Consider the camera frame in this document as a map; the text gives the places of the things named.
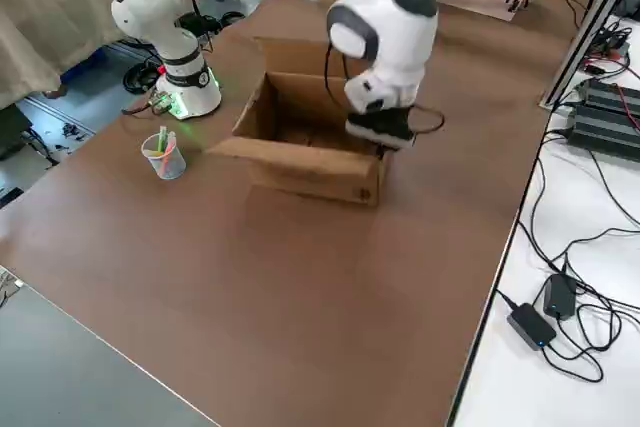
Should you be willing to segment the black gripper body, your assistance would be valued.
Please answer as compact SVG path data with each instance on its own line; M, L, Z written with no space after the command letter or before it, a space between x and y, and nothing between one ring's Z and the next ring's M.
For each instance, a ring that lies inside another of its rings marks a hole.
M392 108L364 114L351 113L346 131L356 137L385 146L403 149L415 144L416 133L409 127L410 108Z

